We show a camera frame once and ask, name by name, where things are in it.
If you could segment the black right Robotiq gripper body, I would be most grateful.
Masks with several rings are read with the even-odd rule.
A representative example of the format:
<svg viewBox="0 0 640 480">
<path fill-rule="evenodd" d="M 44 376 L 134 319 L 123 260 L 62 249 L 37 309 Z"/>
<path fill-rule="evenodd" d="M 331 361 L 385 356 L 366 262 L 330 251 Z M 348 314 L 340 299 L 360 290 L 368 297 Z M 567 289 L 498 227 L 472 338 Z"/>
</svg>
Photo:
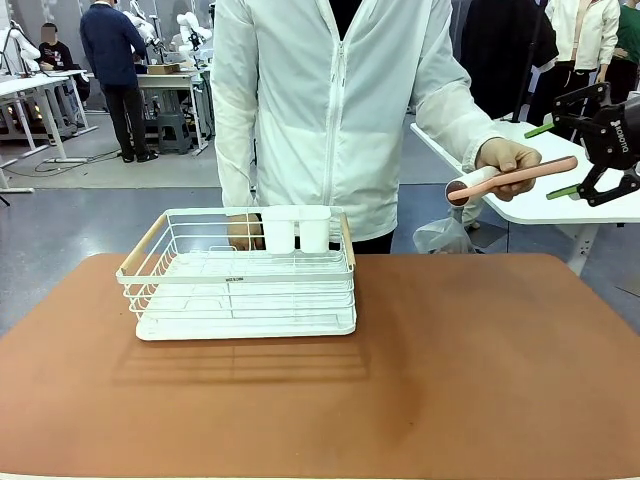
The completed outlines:
<svg viewBox="0 0 640 480">
<path fill-rule="evenodd" d="M 605 133 L 584 135 L 586 155 L 593 165 L 639 172 L 639 97 L 618 104 L 589 100 L 585 114 Z"/>
</svg>

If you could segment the person's left hand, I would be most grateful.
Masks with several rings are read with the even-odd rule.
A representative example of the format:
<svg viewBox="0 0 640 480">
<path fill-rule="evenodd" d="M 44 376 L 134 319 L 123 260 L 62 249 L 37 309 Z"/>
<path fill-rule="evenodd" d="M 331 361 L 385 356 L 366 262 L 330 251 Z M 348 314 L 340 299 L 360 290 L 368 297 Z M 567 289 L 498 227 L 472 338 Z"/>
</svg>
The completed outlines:
<svg viewBox="0 0 640 480">
<path fill-rule="evenodd" d="M 537 166 L 541 161 L 542 156 L 535 149 L 508 139 L 492 138 L 480 147 L 476 155 L 475 167 L 479 169 L 492 166 L 506 173 L 519 168 Z M 492 190 L 492 193 L 501 201 L 509 202 L 514 197 L 529 192 L 534 185 L 534 180 L 526 180 L 497 187 Z"/>
</svg>

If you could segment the person's right hand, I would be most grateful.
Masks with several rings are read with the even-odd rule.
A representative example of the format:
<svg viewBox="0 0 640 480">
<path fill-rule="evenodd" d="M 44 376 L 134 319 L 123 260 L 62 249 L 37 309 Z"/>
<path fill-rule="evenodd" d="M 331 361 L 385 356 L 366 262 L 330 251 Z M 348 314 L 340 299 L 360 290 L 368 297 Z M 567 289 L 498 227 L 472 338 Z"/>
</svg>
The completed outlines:
<svg viewBox="0 0 640 480">
<path fill-rule="evenodd" d="M 230 246 L 237 251 L 264 249 L 264 233 L 257 214 L 229 216 L 227 234 Z"/>
</svg>

